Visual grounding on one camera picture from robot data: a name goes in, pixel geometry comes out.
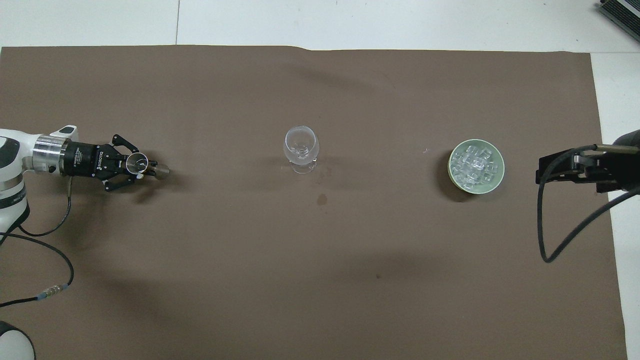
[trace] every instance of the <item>wine glass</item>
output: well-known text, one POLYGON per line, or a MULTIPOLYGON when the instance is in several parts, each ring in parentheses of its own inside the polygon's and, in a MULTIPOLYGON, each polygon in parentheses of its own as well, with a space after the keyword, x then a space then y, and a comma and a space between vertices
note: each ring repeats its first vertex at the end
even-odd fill
POLYGON ((320 144, 310 127, 294 126, 284 137, 284 154, 291 168, 298 174, 307 174, 316 168, 320 144))

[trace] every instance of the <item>ice cube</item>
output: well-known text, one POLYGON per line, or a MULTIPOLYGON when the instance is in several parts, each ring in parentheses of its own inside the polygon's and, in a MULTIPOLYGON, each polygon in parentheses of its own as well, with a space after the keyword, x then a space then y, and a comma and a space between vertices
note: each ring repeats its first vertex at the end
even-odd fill
POLYGON ((462 157, 462 154, 460 152, 454 152, 453 154, 451 154, 451 162, 452 163, 458 162, 461 157, 462 157))
POLYGON ((467 147, 467 154, 476 155, 478 153, 478 150, 479 149, 477 146, 469 145, 467 147))
POLYGON ((498 164, 494 163, 493 161, 489 162, 489 164, 487 164, 487 166, 484 168, 484 171, 489 172, 491 174, 497 174, 499 169, 498 164))
POLYGON ((492 173, 490 173, 490 172, 485 172, 485 173, 482 175, 482 181, 481 181, 482 183, 484 183, 484 184, 488 184, 488 183, 490 183, 490 182, 491 182, 491 180, 493 180, 493 174, 492 174, 492 173))
POLYGON ((487 164, 487 160, 480 157, 475 157, 471 161, 471 167, 478 170, 484 170, 484 167, 486 166, 486 164, 487 164))
POLYGON ((460 169, 462 168, 462 163, 459 161, 452 162, 450 168, 452 171, 460 171, 460 169))
POLYGON ((480 180, 480 173, 479 173, 479 172, 476 172, 476 171, 472 171, 471 173, 469 173, 469 175, 467 176, 467 178, 468 178, 470 181, 478 182, 478 180, 480 180))
POLYGON ((482 150, 478 152, 478 157, 485 160, 489 160, 492 154, 493 154, 493 151, 491 149, 489 149, 488 147, 483 147, 482 150))
POLYGON ((473 155, 471 153, 465 152, 460 157, 460 161, 462 161, 463 163, 468 163, 468 162, 471 162, 472 158, 473 158, 473 155))

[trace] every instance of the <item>metal cylinder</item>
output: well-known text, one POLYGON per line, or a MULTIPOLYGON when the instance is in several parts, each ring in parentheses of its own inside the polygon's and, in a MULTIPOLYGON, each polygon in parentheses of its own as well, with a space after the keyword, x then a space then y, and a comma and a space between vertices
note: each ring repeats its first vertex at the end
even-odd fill
POLYGON ((635 146, 627 146, 627 145, 606 145, 606 144, 597 144, 597 151, 603 152, 613 152, 615 154, 629 154, 635 155, 640 152, 635 146))
POLYGON ((67 138, 41 135, 33 147, 33 170, 60 174, 67 138))
POLYGON ((156 179, 158 180, 166 179, 171 172, 171 170, 169 170, 169 167, 163 164, 158 164, 154 166, 153 169, 154 172, 156 172, 156 179))
POLYGON ((100 161, 98 150, 98 145, 66 142, 61 155, 60 171, 68 176, 92 177, 96 171, 97 162, 100 161))
POLYGON ((149 159, 142 152, 134 152, 125 161, 125 168, 134 175, 147 171, 148 166, 149 159))

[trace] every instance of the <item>green bowl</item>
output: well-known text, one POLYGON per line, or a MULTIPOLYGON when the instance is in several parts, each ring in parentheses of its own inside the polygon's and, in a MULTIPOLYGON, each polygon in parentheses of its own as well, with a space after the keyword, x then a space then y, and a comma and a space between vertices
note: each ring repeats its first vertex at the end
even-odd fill
POLYGON ((476 194, 476 195, 481 195, 481 194, 493 191, 502 182, 502 179, 504 178, 504 159, 502 158, 502 154, 500 153, 498 148, 493 146, 492 143, 484 141, 484 140, 480 140, 480 139, 469 139, 469 140, 465 140, 465 141, 461 142, 460 144, 458 144, 458 146, 456 146, 455 149, 453 149, 453 151, 449 155, 449 161, 447 161, 447 172, 449 173, 449 179, 451 179, 451 181, 460 190, 462 190, 464 192, 476 194), (453 157, 453 154, 456 151, 458 151, 460 148, 466 149, 469 145, 474 145, 474 146, 477 146, 479 148, 487 147, 487 148, 491 149, 493 151, 493 154, 491 155, 491 158, 489 158, 489 160, 493 161, 494 163, 498 164, 498 166, 499 166, 498 172, 493 177, 493 179, 491 180, 490 183, 478 184, 478 185, 476 185, 474 187, 473 190, 468 190, 468 189, 463 188, 462 184, 458 183, 453 178, 453 174, 451 173, 451 158, 453 157))

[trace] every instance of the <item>cable connector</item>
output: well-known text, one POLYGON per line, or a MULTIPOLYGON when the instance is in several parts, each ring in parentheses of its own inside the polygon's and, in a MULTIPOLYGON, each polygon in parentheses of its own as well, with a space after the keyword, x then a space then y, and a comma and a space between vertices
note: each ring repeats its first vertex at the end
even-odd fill
POLYGON ((46 299, 47 297, 52 297, 53 295, 62 292, 62 290, 65 290, 68 287, 69 287, 68 284, 51 286, 50 288, 45 289, 43 292, 39 293, 38 296, 36 296, 36 298, 37 300, 42 300, 42 299, 46 299))

